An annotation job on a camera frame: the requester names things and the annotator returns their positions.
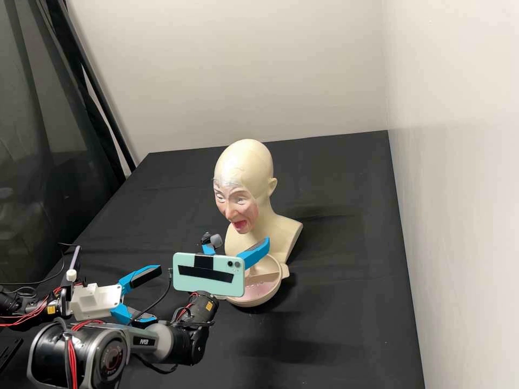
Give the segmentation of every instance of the mannequin ear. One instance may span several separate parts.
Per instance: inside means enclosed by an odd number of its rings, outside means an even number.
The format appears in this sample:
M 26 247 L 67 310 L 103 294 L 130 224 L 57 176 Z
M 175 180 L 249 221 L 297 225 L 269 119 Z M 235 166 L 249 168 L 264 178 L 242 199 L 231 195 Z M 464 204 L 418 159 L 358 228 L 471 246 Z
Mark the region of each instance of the mannequin ear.
M 269 179 L 269 197 L 274 192 L 274 189 L 277 187 L 277 178 Z

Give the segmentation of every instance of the mint green phone case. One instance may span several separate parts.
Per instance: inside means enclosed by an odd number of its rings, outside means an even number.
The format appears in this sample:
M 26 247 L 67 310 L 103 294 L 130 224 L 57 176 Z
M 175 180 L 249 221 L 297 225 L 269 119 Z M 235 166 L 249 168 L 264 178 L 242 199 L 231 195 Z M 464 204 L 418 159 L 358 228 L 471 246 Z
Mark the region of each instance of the mint green phone case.
M 241 297 L 245 294 L 245 262 L 242 258 L 223 255 L 175 253 L 173 288 Z

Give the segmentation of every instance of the red wire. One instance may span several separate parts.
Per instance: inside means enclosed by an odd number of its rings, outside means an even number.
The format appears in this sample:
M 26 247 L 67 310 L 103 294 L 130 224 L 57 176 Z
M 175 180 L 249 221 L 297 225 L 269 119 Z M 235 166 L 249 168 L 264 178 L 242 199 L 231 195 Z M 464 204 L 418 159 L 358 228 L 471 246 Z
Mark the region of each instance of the red wire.
M 40 304 L 41 305 L 38 308 L 36 308 L 34 311 L 32 311 L 31 313 L 27 313 L 27 314 L 22 315 L 22 316 L 11 316 L 11 317 L 7 317 L 6 316 L 6 317 L 2 317 L 4 319 L 12 319 L 13 317 L 17 317 L 19 319 L 17 321 L 15 321 L 14 323 L 1 323 L 0 327 L 12 327 L 12 326 L 21 324 L 21 323 L 23 323 L 23 322 L 25 322 L 25 321 L 27 321 L 29 319 L 32 319 L 35 316 L 38 316 L 47 307 L 46 300 L 40 301 Z
M 77 389 L 76 350 L 74 349 L 72 338 L 69 339 L 69 362 L 70 371 L 72 373 L 72 389 Z
M 193 292 L 190 296 L 191 297 L 197 297 L 198 296 L 198 293 L 197 292 Z M 180 311 L 180 314 L 177 316 L 177 318 L 175 320 L 179 320 L 183 314 L 185 314 L 187 312 L 187 309 L 189 309 L 189 307 L 193 306 L 193 303 L 189 303 L 188 305 L 185 306 L 185 308 L 182 308 L 182 310 Z
M 97 319 L 85 320 L 85 321 L 82 321 L 81 323 L 78 323 L 75 326 L 73 326 L 72 331 L 78 331 L 81 328 L 83 328 L 85 325 L 90 324 L 90 323 L 104 324 L 104 321 L 97 320 Z

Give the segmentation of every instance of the black table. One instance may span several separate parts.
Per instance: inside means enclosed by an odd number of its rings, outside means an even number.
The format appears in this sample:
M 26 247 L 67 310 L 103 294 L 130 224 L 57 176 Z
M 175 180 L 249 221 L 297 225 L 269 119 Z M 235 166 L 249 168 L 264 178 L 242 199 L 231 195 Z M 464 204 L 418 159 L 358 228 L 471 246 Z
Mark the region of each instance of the black table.
M 267 146 L 279 180 L 272 206 L 304 225 L 290 277 L 260 307 L 223 301 L 198 365 L 159 375 L 132 359 L 121 387 L 423 388 L 387 132 Z M 81 276 L 114 284 L 147 264 L 170 267 L 174 252 L 197 251 L 204 231 L 224 236 L 211 185 L 222 150 L 148 155 L 77 239 Z M 143 308 L 166 284 L 164 272 L 125 302 Z M 172 291 L 152 312 L 170 318 L 185 298 Z M 32 387 L 25 368 L 36 332 L 22 334 L 1 387 Z

